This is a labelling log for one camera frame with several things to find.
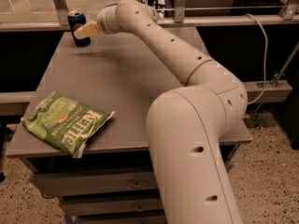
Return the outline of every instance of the dark can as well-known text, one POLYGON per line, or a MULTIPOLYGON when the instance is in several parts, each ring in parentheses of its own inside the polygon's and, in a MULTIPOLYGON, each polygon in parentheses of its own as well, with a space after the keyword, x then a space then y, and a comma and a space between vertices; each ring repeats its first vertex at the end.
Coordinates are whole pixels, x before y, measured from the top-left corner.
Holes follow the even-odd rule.
POLYGON ((79 11, 70 11, 68 13, 68 23, 71 28, 72 35, 74 37, 75 44, 79 47, 86 47, 91 44, 91 39, 89 37, 83 39, 76 39, 74 32, 86 23, 85 15, 79 11))

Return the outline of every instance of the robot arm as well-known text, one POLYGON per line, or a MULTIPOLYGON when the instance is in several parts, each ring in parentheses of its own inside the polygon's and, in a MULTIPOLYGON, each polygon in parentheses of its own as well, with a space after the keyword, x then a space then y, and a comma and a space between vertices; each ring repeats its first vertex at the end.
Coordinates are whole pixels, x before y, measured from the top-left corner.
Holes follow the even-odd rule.
POLYGON ((97 16, 103 33, 138 36, 186 86, 158 97, 147 118, 167 223, 242 223, 219 138, 241 122, 246 89, 222 65, 156 21, 155 10, 135 0, 121 0, 97 16))

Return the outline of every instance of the cable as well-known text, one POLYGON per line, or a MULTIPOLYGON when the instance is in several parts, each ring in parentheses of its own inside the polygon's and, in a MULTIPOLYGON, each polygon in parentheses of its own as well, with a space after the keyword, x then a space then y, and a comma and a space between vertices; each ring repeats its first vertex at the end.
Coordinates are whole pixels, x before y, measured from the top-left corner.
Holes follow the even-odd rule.
POLYGON ((261 91, 261 93, 258 95, 258 97, 256 97, 253 101, 248 102, 248 105, 251 105, 255 102, 257 102, 263 95, 264 92, 264 88, 265 88, 265 82, 266 82, 266 77, 267 77, 267 73, 266 73, 266 63, 267 63, 267 51, 268 51, 268 37, 267 34, 263 28, 263 26, 261 25, 261 23, 256 19, 256 17, 254 17, 251 14, 246 14, 246 16, 248 16, 250 19, 256 21, 258 23, 258 25, 260 26, 262 32, 263 32, 263 36, 264 36, 264 54, 263 54, 263 89, 261 91))

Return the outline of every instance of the speckled floor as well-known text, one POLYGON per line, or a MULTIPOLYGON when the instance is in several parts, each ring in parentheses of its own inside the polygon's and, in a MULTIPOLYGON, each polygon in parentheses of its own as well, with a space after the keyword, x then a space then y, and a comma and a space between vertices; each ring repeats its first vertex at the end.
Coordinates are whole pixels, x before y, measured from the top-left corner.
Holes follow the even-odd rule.
MULTIPOLYGON (((275 112, 259 117, 261 130, 247 121, 253 137, 233 157, 229 176, 244 224, 299 223, 299 151, 275 112)), ((3 157, 6 175, 0 183, 0 224, 65 223, 56 199, 46 200, 29 182, 29 170, 3 157)))

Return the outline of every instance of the chip bag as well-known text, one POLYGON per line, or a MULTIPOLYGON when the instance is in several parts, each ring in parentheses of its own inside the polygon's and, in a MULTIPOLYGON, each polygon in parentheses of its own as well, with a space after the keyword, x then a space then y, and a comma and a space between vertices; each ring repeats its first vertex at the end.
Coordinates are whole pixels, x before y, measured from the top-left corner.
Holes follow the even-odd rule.
POLYGON ((24 119, 27 130, 46 143, 81 158, 85 142, 113 116, 53 92, 24 119))

